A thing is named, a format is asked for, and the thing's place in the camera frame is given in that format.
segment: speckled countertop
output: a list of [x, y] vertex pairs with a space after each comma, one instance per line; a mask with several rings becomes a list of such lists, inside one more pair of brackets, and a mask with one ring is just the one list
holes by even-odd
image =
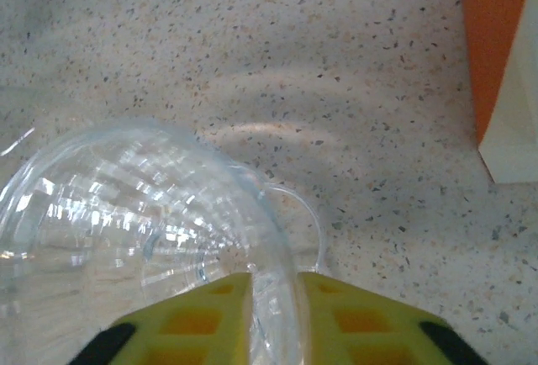
[[538, 190], [477, 154], [460, 0], [2, 0], [0, 64], [204, 134], [316, 204], [335, 276], [538, 363]]

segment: transparent plastic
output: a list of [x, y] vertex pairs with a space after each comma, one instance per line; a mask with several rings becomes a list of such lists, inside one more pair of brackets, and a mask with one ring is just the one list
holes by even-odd
[[253, 274], [251, 363], [301, 363], [291, 251], [319, 270], [323, 232], [299, 198], [317, 240], [290, 250], [272, 193], [298, 198], [153, 121], [53, 141], [0, 195], [0, 363], [66, 363], [121, 315], [238, 271]]

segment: orange box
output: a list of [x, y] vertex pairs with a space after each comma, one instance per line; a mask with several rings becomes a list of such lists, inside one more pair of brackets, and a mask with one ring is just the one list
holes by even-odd
[[462, 0], [478, 149], [497, 183], [538, 181], [538, 0]]

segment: terrazzo countertop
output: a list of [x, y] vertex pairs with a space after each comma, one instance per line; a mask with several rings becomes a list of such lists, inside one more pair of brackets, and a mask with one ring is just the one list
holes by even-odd
[[538, 190], [477, 153], [461, 0], [3, 0], [0, 64], [57, 117], [197, 131], [316, 206], [336, 277], [538, 363]]

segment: white speckled surface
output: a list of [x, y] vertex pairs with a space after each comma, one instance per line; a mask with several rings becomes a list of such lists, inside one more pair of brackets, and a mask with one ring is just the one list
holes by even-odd
[[337, 277], [538, 363], [538, 189], [476, 152], [460, 0], [2, 0], [0, 67], [207, 136], [316, 204]]

